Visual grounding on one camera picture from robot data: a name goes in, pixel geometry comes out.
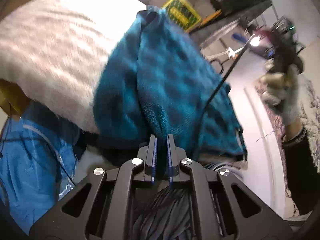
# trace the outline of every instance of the white fluffy blanket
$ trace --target white fluffy blanket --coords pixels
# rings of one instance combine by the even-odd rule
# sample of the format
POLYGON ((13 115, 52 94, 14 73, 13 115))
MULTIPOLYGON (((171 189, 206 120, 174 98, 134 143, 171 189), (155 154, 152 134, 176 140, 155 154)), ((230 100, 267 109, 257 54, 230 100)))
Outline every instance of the white fluffy blanket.
POLYGON ((0 22, 0 78, 81 129, 98 133, 94 92, 138 0, 33 0, 0 22))

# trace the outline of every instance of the light bulb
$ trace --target light bulb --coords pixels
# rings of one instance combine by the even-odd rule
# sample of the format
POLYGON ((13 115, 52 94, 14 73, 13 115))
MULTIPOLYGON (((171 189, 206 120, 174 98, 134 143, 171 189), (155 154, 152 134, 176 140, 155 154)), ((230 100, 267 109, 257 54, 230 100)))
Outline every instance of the light bulb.
POLYGON ((257 36, 257 37, 252 38, 250 44, 251 44, 252 46, 254 46, 254 47, 259 46, 259 44, 260 44, 260 37, 257 36))

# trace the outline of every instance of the blue fabric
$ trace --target blue fabric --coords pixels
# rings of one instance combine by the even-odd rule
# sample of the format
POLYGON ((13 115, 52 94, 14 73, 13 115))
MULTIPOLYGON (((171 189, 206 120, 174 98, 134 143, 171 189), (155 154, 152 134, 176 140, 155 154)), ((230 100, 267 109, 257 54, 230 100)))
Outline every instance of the blue fabric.
POLYGON ((7 122, 2 140, 11 141, 0 143, 0 149, 4 143, 0 158, 0 197, 26 234, 72 188, 44 137, 31 129, 48 138, 69 175, 74 173, 76 165, 72 145, 80 134, 76 125, 57 117, 39 103, 30 103, 18 122, 13 119, 7 122))
POLYGON ((190 37, 164 10, 150 7, 138 13, 108 59, 96 90, 95 121, 100 134, 113 139, 111 147, 137 147, 150 133, 165 143, 173 134, 176 146, 193 159, 202 151, 242 159, 246 150, 237 142, 236 131, 242 130, 229 85, 223 85, 201 119, 220 81, 190 37))

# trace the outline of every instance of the blue plastic bag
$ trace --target blue plastic bag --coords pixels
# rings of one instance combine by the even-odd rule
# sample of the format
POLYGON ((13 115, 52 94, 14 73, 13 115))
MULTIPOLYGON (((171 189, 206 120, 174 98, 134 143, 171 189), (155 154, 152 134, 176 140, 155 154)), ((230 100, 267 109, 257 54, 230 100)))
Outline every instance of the blue plastic bag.
POLYGON ((35 102, 18 122, 8 120, 0 143, 0 198, 26 234, 73 188, 72 146, 79 135, 76 125, 35 102))

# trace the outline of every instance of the gray glove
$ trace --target gray glove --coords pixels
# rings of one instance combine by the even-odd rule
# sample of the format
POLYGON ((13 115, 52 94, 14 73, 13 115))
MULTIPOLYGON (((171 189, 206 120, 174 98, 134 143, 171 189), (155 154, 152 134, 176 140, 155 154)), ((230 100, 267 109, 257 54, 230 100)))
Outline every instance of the gray glove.
MULTIPOLYGON (((267 71, 273 67, 273 64, 273 60, 266 62, 267 71)), ((267 84, 267 91, 262 94, 262 100, 282 117, 284 125, 289 125, 299 118, 298 74, 296 65, 290 65, 286 74, 267 72, 260 78, 267 84)))

